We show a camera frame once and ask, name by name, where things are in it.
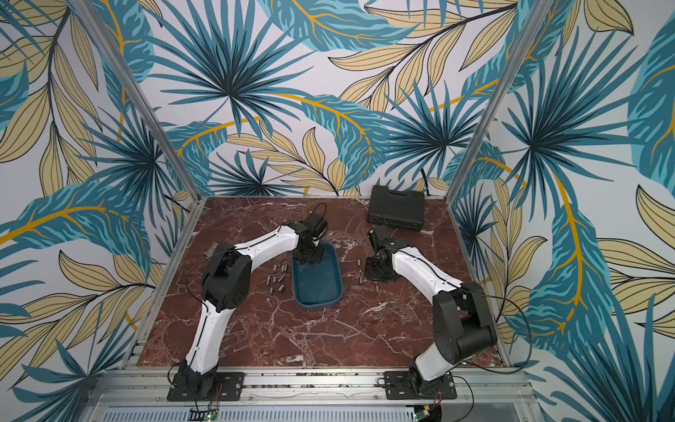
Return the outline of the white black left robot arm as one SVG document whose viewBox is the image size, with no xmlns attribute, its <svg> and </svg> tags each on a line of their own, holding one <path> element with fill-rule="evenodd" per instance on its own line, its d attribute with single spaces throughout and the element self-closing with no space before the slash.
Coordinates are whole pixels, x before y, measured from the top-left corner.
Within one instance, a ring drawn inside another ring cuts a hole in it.
<svg viewBox="0 0 675 422">
<path fill-rule="evenodd" d="M 290 251 L 302 264 L 320 262 L 320 239 L 326 230 L 327 223 L 290 221 L 249 242 L 216 247 L 202 277 L 202 312 L 186 355 L 188 374 L 205 377 L 216 371 L 223 335 L 234 310 L 249 294 L 253 271 Z"/>
</svg>

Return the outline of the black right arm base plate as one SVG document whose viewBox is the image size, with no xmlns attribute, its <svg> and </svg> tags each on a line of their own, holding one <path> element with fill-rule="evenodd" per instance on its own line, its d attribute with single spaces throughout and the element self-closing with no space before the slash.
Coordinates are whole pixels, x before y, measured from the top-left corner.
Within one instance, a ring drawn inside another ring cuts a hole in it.
<svg viewBox="0 0 675 422">
<path fill-rule="evenodd" d="M 388 400 L 457 399 L 455 382 L 450 373 L 444 373 L 432 381 L 425 381 L 421 374 L 411 367 L 406 371 L 386 371 L 383 378 Z"/>
</svg>

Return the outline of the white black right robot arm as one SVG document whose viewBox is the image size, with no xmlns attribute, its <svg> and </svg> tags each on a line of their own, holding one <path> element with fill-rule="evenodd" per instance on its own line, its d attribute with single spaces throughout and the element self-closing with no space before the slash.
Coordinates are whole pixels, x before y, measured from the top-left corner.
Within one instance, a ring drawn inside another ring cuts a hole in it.
<svg viewBox="0 0 675 422">
<path fill-rule="evenodd" d="M 409 281 L 432 304 L 433 343 L 414 362 L 417 375 L 434 381 L 457 364 L 497 344 L 488 298 L 483 288 L 443 272 L 415 246 L 394 239 L 381 225 L 369 231 L 374 255 L 366 259 L 369 281 Z"/>
</svg>

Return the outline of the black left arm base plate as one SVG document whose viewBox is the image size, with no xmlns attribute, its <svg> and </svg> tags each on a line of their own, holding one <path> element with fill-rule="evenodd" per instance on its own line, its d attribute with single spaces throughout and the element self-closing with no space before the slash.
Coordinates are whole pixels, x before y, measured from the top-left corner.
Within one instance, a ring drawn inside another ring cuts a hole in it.
<svg viewBox="0 0 675 422">
<path fill-rule="evenodd" d="M 223 401 L 240 400 L 244 387 L 242 372 L 214 372 L 205 376 L 191 371 L 179 372 L 173 379 L 173 385 L 167 395 L 169 402 Z"/>
</svg>

